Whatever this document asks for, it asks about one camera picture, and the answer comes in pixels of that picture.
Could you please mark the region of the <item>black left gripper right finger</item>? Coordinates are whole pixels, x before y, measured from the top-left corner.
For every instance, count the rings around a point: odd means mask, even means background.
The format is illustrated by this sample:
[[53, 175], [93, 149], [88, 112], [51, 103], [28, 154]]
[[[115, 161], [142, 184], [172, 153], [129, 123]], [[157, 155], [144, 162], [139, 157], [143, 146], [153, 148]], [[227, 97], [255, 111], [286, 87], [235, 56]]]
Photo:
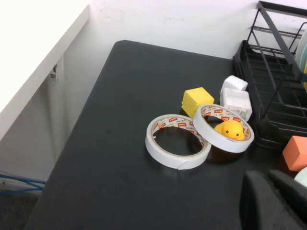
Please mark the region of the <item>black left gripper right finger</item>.
[[307, 188], [279, 170], [270, 170], [268, 177], [294, 212], [299, 217], [306, 217]]

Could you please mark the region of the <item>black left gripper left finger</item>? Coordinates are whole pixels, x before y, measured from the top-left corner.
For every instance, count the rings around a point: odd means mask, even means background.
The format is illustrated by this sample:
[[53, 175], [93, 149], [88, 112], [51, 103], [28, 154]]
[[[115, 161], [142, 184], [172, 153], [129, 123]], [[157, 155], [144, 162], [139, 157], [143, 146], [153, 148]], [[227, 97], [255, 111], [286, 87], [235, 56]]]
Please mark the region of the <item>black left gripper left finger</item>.
[[268, 177], [257, 171], [243, 176], [240, 195], [243, 230], [301, 230], [299, 217]]

